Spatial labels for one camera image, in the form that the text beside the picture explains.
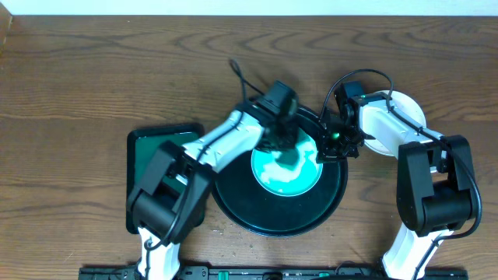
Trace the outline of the green sponge cloth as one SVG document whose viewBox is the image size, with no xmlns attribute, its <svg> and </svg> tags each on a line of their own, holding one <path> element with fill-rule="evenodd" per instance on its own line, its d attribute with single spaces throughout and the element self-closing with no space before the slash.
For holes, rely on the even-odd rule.
<svg viewBox="0 0 498 280">
<path fill-rule="evenodd" d="M 300 153 L 298 149 L 287 149 L 278 152 L 275 156 L 275 162 L 282 168 L 294 170 L 300 161 Z"/>
</svg>

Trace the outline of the white plate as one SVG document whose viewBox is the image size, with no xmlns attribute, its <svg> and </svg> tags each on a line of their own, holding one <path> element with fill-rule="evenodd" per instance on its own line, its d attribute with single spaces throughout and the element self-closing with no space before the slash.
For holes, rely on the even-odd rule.
<svg viewBox="0 0 498 280">
<path fill-rule="evenodd" d="M 317 146 L 304 130 L 299 129 L 295 149 L 299 150 L 300 161 L 294 170 L 282 168 L 275 162 L 279 151 L 251 154 L 251 169 L 257 182 L 268 192 L 293 197 L 308 192 L 319 181 L 323 165 L 317 163 Z"/>
<path fill-rule="evenodd" d="M 391 97 L 393 98 L 393 100 L 391 101 L 391 105 L 395 105 L 403 113 L 409 115 L 414 121 L 423 126 L 426 126 L 425 114 L 423 113 L 422 108 L 418 105 L 418 103 L 414 101 L 414 99 L 399 91 L 394 91 Z M 367 134 L 374 137 L 374 139 L 372 140 L 368 139 L 365 141 L 365 144 L 369 149 L 384 156 L 395 156 L 393 150 L 386 147 L 377 136 L 370 132 L 367 132 Z"/>
</svg>

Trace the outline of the white plate top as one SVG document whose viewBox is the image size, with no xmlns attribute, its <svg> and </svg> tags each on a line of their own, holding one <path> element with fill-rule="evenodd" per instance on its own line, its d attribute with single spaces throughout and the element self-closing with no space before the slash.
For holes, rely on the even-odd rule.
<svg viewBox="0 0 498 280">
<path fill-rule="evenodd" d="M 423 126 L 426 126 L 425 114 L 423 113 L 422 108 L 418 105 L 418 103 L 414 101 L 414 99 L 399 91 L 394 91 L 391 97 L 393 98 L 393 100 L 391 101 L 391 105 L 395 105 L 403 113 L 409 115 L 414 121 Z M 370 132 L 367 132 L 367 134 L 374 137 L 374 139 L 372 140 L 368 139 L 365 141 L 365 144 L 369 149 L 384 156 L 395 156 L 393 150 L 386 147 L 377 136 Z"/>
</svg>

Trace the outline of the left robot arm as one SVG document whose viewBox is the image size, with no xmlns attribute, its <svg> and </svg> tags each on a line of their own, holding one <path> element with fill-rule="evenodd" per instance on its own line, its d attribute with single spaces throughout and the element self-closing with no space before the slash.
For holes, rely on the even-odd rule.
<svg viewBox="0 0 498 280">
<path fill-rule="evenodd" d="M 142 241 L 141 278 L 172 279 L 179 272 L 180 244 L 198 223 L 218 173 L 252 149 L 294 147 L 295 118 L 296 109 L 242 105 L 193 142 L 159 145 L 126 199 Z"/>
</svg>

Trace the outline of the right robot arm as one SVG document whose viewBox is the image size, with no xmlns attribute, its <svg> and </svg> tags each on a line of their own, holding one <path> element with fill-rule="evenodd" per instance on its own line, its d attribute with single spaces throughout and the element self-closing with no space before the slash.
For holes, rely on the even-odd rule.
<svg viewBox="0 0 498 280">
<path fill-rule="evenodd" d="M 445 240 L 471 235 L 481 221 L 482 199 L 468 140 L 428 129 L 420 105 L 398 91 L 340 88 L 333 96 L 341 119 L 334 121 L 322 110 L 319 122 L 329 135 L 321 158 L 356 157 L 360 144 L 396 158 L 402 225 L 381 264 L 389 278 L 421 279 Z"/>
</svg>

